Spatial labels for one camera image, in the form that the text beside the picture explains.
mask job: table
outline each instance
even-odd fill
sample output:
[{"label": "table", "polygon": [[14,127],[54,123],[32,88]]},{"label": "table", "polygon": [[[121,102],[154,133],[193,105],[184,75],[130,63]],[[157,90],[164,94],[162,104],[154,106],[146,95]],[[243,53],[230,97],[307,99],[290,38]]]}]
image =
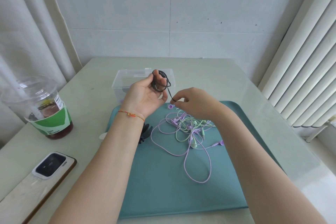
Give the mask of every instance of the table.
[{"label": "table", "polygon": [[[90,162],[118,105],[111,88],[119,69],[172,68],[176,89],[202,88],[218,100],[231,100],[244,110],[289,178],[329,221],[336,223],[336,177],[307,149],[258,88],[231,59],[108,58],[92,59],[61,91],[74,129],[60,140],[49,140],[25,125],[0,150],[0,199],[4,198],[52,151],[78,164],[44,203],[30,223],[47,223],[57,206]],[[120,220],[118,223],[254,223],[248,209]]]}]

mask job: black earphone cable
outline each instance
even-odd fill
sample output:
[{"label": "black earphone cable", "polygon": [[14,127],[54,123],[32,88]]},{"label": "black earphone cable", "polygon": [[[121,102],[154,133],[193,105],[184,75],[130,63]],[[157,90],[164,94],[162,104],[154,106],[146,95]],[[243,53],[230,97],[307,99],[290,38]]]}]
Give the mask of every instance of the black earphone cable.
[{"label": "black earphone cable", "polygon": [[[171,99],[172,99],[174,102],[176,102],[176,101],[173,99],[173,97],[171,96],[171,93],[170,93],[170,90],[169,90],[169,87],[171,86],[171,83],[170,83],[170,81],[169,81],[169,79],[168,79],[166,73],[163,72],[163,71],[161,71],[161,70],[158,70],[158,71],[159,71],[159,75],[161,75],[163,78],[166,78],[167,84],[166,84],[166,85],[162,85],[161,83],[159,83],[159,82],[155,79],[155,75],[154,75],[154,73],[152,72],[152,74],[154,75],[154,76],[153,76],[153,81],[151,82],[151,86],[152,86],[152,88],[153,88],[156,92],[163,92],[165,89],[167,89],[168,92],[169,92],[169,95],[170,95]],[[165,87],[165,88],[164,88],[163,90],[159,90],[159,89],[157,88],[157,86],[156,86],[157,84],[160,85],[160,86],[162,86],[162,87]]]}]

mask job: right hand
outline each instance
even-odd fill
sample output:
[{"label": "right hand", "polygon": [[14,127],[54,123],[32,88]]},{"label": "right hand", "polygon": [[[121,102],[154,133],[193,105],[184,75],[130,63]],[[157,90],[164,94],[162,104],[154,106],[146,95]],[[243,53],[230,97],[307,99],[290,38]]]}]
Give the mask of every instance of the right hand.
[{"label": "right hand", "polygon": [[171,100],[171,104],[175,104],[175,107],[200,120],[212,120],[214,114],[222,107],[222,104],[214,97],[194,87],[180,90],[173,96],[173,99],[176,102]]}]

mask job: teal tray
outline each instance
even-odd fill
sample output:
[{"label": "teal tray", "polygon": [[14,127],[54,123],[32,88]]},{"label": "teal tray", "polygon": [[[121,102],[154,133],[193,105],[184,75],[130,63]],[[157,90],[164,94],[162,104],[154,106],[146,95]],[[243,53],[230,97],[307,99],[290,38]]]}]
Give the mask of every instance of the teal tray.
[{"label": "teal tray", "polygon": [[[221,101],[233,110],[250,130],[259,144],[279,165],[263,139],[238,104]],[[107,130],[120,106],[113,109]],[[167,104],[157,109],[146,119],[155,127],[168,113]],[[173,132],[174,126],[167,123],[160,126],[162,131]],[[175,135],[165,135],[155,129],[153,140],[174,154],[182,154],[188,144],[178,142]],[[221,140],[216,128],[205,132],[205,147]],[[247,208],[235,169],[225,146],[208,149],[211,158],[211,177],[205,184],[192,181],[183,169],[184,157],[175,157],[154,145],[150,138],[138,145],[135,152],[126,194],[119,218],[144,217],[178,213],[217,211],[224,209]],[[209,174],[209,161],[204,150],[191,149],[186,161],[191,177],[204,181]]]}]

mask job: plastic container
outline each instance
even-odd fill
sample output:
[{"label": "plastic container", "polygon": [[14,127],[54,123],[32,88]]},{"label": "plastic container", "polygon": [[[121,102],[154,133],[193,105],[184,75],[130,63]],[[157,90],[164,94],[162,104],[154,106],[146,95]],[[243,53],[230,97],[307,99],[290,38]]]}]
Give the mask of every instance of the plastic container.
[{"label": "plastic container", "polygon": [[[153,70],[154,69],[151,68],[145,68],[139,70],[130,70],[130,69],[119,70],[112,84],[112,89],[114,90],[117,100],[121,103],[124,100],[124,97],[130,86],[133,83],[146,78],[150,73],[153,72]],[[172,96],[174,96],[174,94],[176,93],[176,83],[173,69],[168,68],[158,70],[161,70],[166,73],[171,83],[171,86],[169,87],[170,93]]]},{"label": "plastic container", "polygon": [[20,89],[7,87],[3,90],[0,100],[4,104],[50,139],[70,133],[74,126],[54,80],[39,75],[18,83]]}]

